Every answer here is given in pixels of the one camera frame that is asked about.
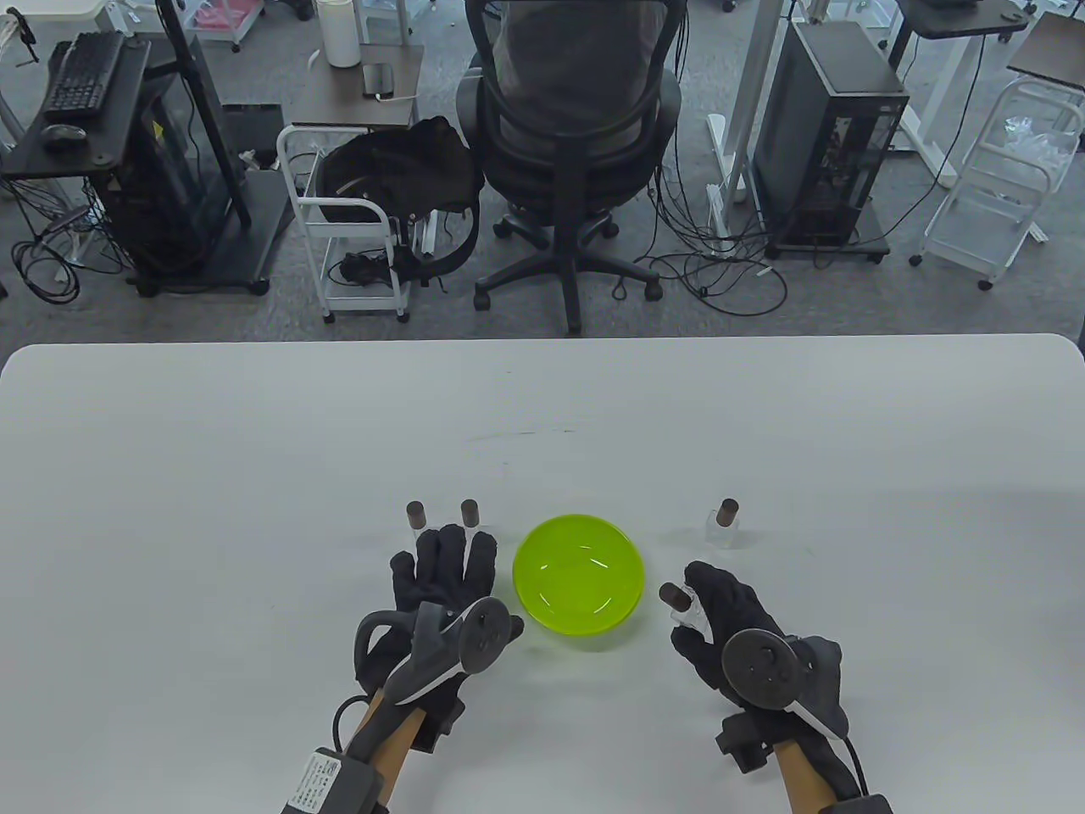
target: green bowl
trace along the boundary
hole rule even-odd
[[[636,609],[644,563],[616,526],[589,514],[564,514],[527,535],[512,581],[539,624],[565,636],[598,636]]]

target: black backpack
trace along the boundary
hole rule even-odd
[[[444,257],[423,262],[409,241],[396,246],[393,267],[399,279],[427,282],[455,271],[478,241],[478,193],[485,180],[474,156],[444,116],[426,118],[412,127],[375,130],[356,136],[328,153],[312,178],[320,198],[363,198],[407,226],[433,209],[471,212],[471,232]],[[376,215],[360,206],[320,207],[333,222],[375,222]]]

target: wooden handle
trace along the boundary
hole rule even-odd
[[[814,766],[806,760],[802,748],[795,741],[777,743],[773,750],[776,752],[777,763],[780,764],[783,785],[788,789],[791,814],[818,814],[822,809],[838,802],[829,784],[814,771]]]
[[[369,704],[369,710],[366,711],[366,716],[358,724],[358,729],[361,729],[366,725],[370,715],[383,702],[384,690],[379,689],[376,690],[376,695],[373,696],[372,703]],[[403,770],[404,762],[407,760],[407,753],[410,751],[410,745],[414,742],[414,736],[418,735],[418,730],[421,728],[424,718],[425,713],[422,710],[414,710],[400,724],[399,728],[392,734],[392,737],[376,748],[376,753],[373,755],[373,768],[384,778],[384,787],[376,798],[376,802],[381,805],[386,806],[388,804],[392,790],[396,787],[396,780],[399,779],[399,772]],[[355,729],[355,735],[358,734],[358,729]]]

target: computer tower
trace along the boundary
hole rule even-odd
[[[214,88],[199,41],[193,38],[190,48],[197,68],[208,77],[205,88]],[[113,171],[91,177],[110,237],[139,277],[163,282],[200,274],[230,206],[229,190],[181,76],[155,69],[157,62],[171,58],[168,41],[152,35],[151,61],[124,161]],[[221,120],[218,99],[209,102]],[[232,148],[230,153],[237,155]],[[240,160],[234,169],[240,177]]]
[[[855,245],[857,225],[908,103],[854,22],[791,23],[753,155],[769,245]]]

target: computer mouse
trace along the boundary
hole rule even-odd
[[[87,145],[87,131],[75,125],[49,125],[41,131],[41,145],[51,153]]]

